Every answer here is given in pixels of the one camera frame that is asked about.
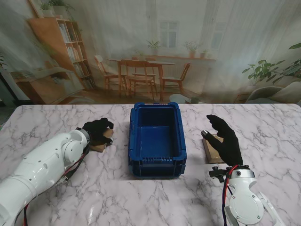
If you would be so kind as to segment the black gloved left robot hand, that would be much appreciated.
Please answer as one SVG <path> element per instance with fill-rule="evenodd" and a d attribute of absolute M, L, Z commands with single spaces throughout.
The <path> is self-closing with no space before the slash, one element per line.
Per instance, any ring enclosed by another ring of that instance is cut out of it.
<path fill-rule="evenodd" d="M 104 135 L 108 129 L 114 128 L 114 124 L 107 118 L 86 122 L 82 128 L 90 135 L 92 146 L 112 143 L 112 139 Z"/>

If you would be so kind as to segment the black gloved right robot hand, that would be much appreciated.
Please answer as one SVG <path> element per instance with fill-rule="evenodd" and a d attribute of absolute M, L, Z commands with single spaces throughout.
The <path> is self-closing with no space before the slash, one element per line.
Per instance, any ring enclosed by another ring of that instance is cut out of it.
<path fill-rule="evenodd" d="M 217 136 L 223 138 L 223 142 L 216 139 L 210 132 L 203 130 L 202 137 L 218 152 L 220 158 L 228 166 L 243 165 L 243 159 L 239 148 L 238 138 L 234 130 L 225 120 L 216 115 L 206 116 Z"/>

